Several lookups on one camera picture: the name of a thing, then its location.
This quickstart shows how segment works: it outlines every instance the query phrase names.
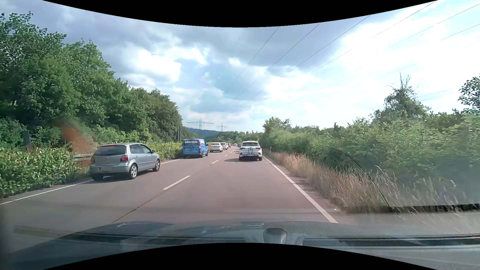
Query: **car window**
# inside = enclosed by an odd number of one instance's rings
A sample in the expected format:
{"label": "car window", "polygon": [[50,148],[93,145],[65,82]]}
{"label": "car window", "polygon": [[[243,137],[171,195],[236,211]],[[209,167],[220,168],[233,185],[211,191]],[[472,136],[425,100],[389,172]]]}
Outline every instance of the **car window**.
{"label": "car window", "polygon": [[243,143],[242,146],[259,146],[258,143]]}
{"label": "car window", "polygon": [[145,154],[149,154],[149,153],[152,152],[152,150],[150,150],[150,148],[148,148],[148,147],[145,146],[145,145],[140,145],[140,147],[142,148],[142,150],[143,150],[143,152],[144,152]]}
{"label": "car window", "polygon": [[130,146],[130,152],[132,154],[143,154],[144,150],[142,149],[142,147],[140,145],[131,145]]}
{"label": "car window", "polygon": [[124,145],[100,146],[94,156],[115,156],[127,153],[127,147]]}
{"label": "car window", "polygon": [[197,146],[198,145],[198,140],[187,140],[183,141],[184,146]]}

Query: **blue van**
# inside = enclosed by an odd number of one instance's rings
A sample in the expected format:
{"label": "blue van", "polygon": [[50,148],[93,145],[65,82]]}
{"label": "blue van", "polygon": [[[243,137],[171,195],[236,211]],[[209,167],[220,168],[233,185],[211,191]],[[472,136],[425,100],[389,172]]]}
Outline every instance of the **blue van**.
{"label": "blue van", "polygon": [[182,143],[183,158],[208,156],[207,146],[204,139],[184,139]]}

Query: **car roof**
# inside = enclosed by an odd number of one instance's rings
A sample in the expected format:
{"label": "car roof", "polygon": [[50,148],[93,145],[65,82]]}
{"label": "car roof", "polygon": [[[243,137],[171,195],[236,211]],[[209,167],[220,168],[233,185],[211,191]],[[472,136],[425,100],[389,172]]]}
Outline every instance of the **car roof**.
{"label": "car roof", "polygon": [[143,143],[118,143],[118,144],[106,144],[106,145],[100,145],[100,147],[102,146],[114,146],[114,145],[137,145],[137,144],[143,144]]}

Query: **white suv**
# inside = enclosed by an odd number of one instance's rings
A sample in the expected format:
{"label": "white suv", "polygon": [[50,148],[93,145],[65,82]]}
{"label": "white suv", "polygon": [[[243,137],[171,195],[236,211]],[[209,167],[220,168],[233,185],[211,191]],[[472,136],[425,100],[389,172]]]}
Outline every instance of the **white suv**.
{"label": "white suv", "polygon": [[239,150],[239,161],[246,159],[262,161],[262,148],[257,141],[242,142]]}

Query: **rear bumper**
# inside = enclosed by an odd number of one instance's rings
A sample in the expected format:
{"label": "rear bumper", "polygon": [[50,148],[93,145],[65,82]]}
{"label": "rear bumper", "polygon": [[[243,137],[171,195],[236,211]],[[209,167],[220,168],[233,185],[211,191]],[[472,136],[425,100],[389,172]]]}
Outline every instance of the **rear bumper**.
{"label": "rear bumper", "polygon": [[261,158],[262,157],[262,154],[261,153],[239,153],[239,157],[243,158],[243,157],[259,157]]}
{"label": "rear bumper", "polygon": [[127,173],[130,171],[130,164],[115,165],[111,171],[103,171],[105,167],[106,166],[90,165],[90,174],[114,175],[119,173]]}

